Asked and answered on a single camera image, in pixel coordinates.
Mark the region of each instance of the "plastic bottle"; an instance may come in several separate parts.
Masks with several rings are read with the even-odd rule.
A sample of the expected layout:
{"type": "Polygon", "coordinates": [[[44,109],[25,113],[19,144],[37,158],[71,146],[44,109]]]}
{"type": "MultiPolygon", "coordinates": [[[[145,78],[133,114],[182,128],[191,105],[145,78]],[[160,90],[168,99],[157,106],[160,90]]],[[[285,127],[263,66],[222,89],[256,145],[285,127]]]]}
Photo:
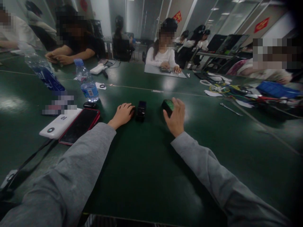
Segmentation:
{"type": "Polygon", "coordinates": [[[26,42],[18,42],[18,47],[25,54],[25,63],[38,75],[49,90],[65,91],[46,59],[37,55],[35,49],[26,42]]]}
{"type": "Polygon", "coordinates": [[[89,70],[84,66],[82,59],[74,60],[76,68],[77,80],[80,84],[81,90],[86,97],[88,102],[96,102],[99,100],[99,93],[96,87],[96,83],[89,72],[89,70]]]}

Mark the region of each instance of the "white power bank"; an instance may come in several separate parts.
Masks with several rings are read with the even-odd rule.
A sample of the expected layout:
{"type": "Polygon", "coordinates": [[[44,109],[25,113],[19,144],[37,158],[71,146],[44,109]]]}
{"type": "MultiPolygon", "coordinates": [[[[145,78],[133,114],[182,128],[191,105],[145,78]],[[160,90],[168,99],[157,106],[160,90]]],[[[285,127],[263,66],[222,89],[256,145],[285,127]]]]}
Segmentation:
{"type": "Polygon", "coordinates": [[[65,110],[66,114],[59,115],[55,120],[49,123],[41,132],[40,136],[44,136],[50,139],[59,139],[70,124],[75,120],[82,109],[65,110]]]}

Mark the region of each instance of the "smartphone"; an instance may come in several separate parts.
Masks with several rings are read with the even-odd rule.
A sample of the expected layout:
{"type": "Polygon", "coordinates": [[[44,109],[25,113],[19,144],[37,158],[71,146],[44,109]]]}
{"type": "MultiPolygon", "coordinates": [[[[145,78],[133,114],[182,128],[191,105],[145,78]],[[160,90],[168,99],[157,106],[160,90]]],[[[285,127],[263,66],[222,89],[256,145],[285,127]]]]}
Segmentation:
{"type": "Polygon", "coordinates": [[[59,139],[59,143],[73,145],[82,135],[92,129],[100,117],[100,111],[83,109],[59,139]]]}
{"type": "Polygon", "coordinates": [[[171,73],[171,70],[170,69],[166,69],[165,67],[161,67],[160,68],[160,72],[162,72],[162,73],[171,73]]]}

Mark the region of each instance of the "bottle cap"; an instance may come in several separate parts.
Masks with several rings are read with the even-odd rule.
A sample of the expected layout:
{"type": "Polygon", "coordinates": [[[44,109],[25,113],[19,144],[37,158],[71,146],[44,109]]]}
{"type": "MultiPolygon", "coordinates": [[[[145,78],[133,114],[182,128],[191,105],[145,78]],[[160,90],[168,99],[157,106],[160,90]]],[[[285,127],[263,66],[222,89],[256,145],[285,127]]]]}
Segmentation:
{"type": "Polygon", "coordinates": [[[74,59],[74,63],[77,66],[81,66],[84,65],[83,60],[82,59],[74,59]]]}

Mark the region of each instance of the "red decoration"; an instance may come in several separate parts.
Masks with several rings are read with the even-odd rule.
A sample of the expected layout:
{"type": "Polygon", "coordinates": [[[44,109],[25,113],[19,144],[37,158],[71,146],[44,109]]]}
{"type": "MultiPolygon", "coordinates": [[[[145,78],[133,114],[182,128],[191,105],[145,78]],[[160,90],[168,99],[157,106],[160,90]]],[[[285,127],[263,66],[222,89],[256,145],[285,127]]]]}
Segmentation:
{"type": "Polygon", "coordinates": [[[80,5],[84,12],[87,11],[87,2],[85,0],[80,0],[80,5]]]}
{"type": "Polygon", "coordinates": [[[255,31],[254,33],[260,31],[261,29],[265,28],[268,24],[269,21],[269,17],[267,17],[265,20],[261,21],[260,23],[258,23],[255,27],[255,31]]]}
{"type": "Polygon", "coordinates": [[[173,18],[179,23],[182,20],[181,12],[179,11],[173,18]]]}

